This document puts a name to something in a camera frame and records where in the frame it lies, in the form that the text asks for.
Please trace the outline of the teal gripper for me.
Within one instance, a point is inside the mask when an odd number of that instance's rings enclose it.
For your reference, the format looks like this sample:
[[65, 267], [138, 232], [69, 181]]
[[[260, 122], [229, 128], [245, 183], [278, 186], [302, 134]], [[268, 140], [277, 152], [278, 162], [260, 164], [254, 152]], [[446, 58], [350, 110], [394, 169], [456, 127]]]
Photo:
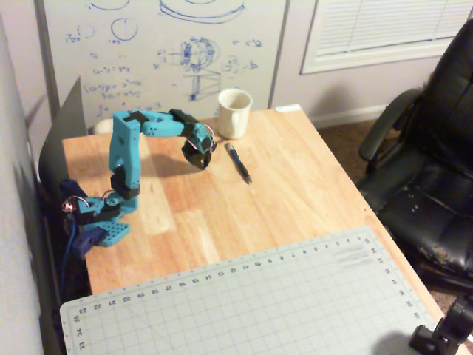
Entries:
[[211, 162], [215, 150], [214, 131], [208, 124], [195, 124], [190, 141], [183, 145], [184, 158], [193, 166], [205, 170]]

